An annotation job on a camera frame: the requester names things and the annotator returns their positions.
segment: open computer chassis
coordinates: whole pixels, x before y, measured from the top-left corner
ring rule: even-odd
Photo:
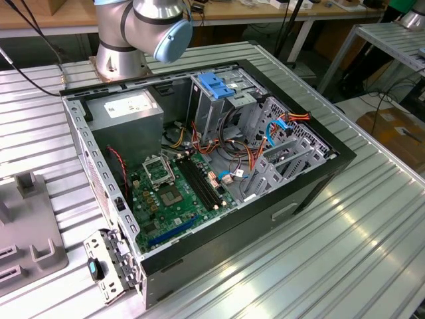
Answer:
[[[157,245],[156,248],[154,246],[153,250],[142,252],[136,243],[136,236],[141,232],[141,227],[135,222],[132,206],[125,200],[119,183],[114,179],[90,129],[88,123],[96,115],[91,114],[87,103],[120,92],[133,92],[149,85],[157,85],[158,88],[159,84],[161,90],[161,85],[165,84],[165,90],[170,91],[166,84],[180,83],[182,79],[193,78],[206,72],[232,70],[243,70],[241,72],[249,74],[251,82],[265,90],[263,97],[272,96],[276,103],[284,105],[290,112],[306,113],[298,103],[247,60],[61,92],[78,156],[110,228],[98,231],[84,242],[90,257],[90,272],[94,280],[97,280],[106,304],[116,300],[125,291],[136,289],[141,295],[141,306],[153,306],[298,214],[355,158],[355,154],[345,144],[316,119],[311,118],[304,126],[306,133],[301,133],[301,137],[304,134],[319,137],[316,142],[327,150],[327,156],[322,158],[320,165],[299,173],[296,178],[288,178],[288,182],[273,187],[271,191],[263,189],[261,195],[239,201],[237,206],[208,223],[186,230],[183,235],[176,236],[172,241],[159,247]],[[189,101],[196,98],[193,96],[193,89],[192,83]],[[166,122],[179,119],[182,115],[186,116],[187,121],[191,120],[190,116],[193,118],[193,114],[190,115],[188,110],[166,110],[164,113]]]

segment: metal slotted worktable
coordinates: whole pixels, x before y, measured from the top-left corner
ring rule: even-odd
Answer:
[[[59,98],[14,71],[0,73],[0,178],[35,169],[47,180],[70,264],[0,298],[0,318],[408,318],[425,297],[425,183],[264,49],[189,49],[154,73],[247,58],[344,141],[357,157],[314,203],[145,314],[135,293],[109,307],[86,268],[82,241],[106,226]],[[28,69],[58,90],[55,66]],[[70,87],[99,82],[68,64]]]
[[[425,59],[418,54],[420,48],[425,48],[425,30],[411,31],[398,23],[355,25],[320,82],[317,89],[320,93],[325,91],[345,54],[351,48],[356,35],[389,54],[413,71],[422,70],[420,74],[425,74]]]

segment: gray holder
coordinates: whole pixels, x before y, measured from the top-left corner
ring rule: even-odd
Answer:
[[[68,264],[43,178],[14,178],[0,185],[0,297]]]

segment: wooden desk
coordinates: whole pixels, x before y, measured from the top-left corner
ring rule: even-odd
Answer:
[[[302,48],[313,22],[330,19],[356,19],[380,17],[383,11],[348,12],[336,5],[330,8],[323,3],[313,5],[310,10],[300,11],[296,21],[305,21],[299,32],[289,60],[295,60]],[[282,22],[285,11],[271,5],[257,5],[249,8],[238,0],[231,3],[209,2],[205,4],[204,25],[241,25],[250,23]],[[193,13],[194,25],[201,24],[201,16]],[[68,0],[53,16],[37,16],[36,20],[46,35],[97,33],[96,11],[91,0]],[[0,9],[0,38],[30,37],[37,35],[11,9]]]

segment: red cable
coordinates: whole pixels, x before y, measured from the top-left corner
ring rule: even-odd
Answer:
[[[108,150],[110,150],[112,153],[115,154],[115,156],[118,158],[118,161],[121,163],[121,168],[122,168],[122,173],[124,174],[124,187],[126,189],[126,199],[127,199],[127,192],[128,192],[128,187],[127,187],[127,172],[126,172],[126,166],[124,164],[124,161],[122,160],[121,156],[119,155],[119,153],[114,150],[111,147],[107,147]]]

